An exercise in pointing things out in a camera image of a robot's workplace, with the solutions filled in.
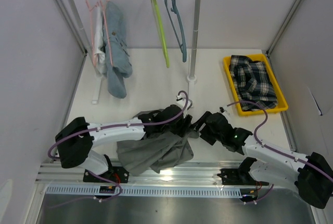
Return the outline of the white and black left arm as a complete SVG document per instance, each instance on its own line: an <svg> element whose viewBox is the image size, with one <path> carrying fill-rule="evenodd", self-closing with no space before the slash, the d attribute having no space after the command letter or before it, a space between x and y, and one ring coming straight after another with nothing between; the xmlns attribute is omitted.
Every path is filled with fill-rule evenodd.
<svg viewBox="0 0 333 224"><path fill-rule="evenodd" d="M147 169L159 173L194 157L188 142L192 116L185 115L177 105L165 109L139 112L132 119L105 124L88 123L77 117L55 137L62 168L81 167L92 172L101 182L113 176L110 158L94 151L98 146L116 144L121 166L138 176Z"/></svg>

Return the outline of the grey pleated skirt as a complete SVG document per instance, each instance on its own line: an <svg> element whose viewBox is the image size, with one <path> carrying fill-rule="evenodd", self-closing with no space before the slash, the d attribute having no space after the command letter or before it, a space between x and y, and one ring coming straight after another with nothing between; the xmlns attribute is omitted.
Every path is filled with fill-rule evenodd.
<svg viewBox="0 0 333 224"><path fill-rule="evenodd" d="M164 133L156 133L142 140L117 142L117 155L121 165L131 174L138 176L147 169L156 173L172 168L194 158L188 138L198 135L190 127L192 116L181 117Z"/></svg>

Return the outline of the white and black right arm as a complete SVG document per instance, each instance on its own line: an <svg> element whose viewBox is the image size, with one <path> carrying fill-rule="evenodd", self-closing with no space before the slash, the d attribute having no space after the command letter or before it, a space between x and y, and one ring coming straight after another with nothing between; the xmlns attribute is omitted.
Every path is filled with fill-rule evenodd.
<svg viewBox="0 0 333 224"><path fill-rule="evenodd" d="M332 196L332 169L325 158L288 151L264 143L257 135L233 127L222 113L207 111L192 125L210 145L220 142L228 151L245 158L237 169L222 169L224 185L252 186L274 184L289 189L313 207L324 209Z"/></svg>

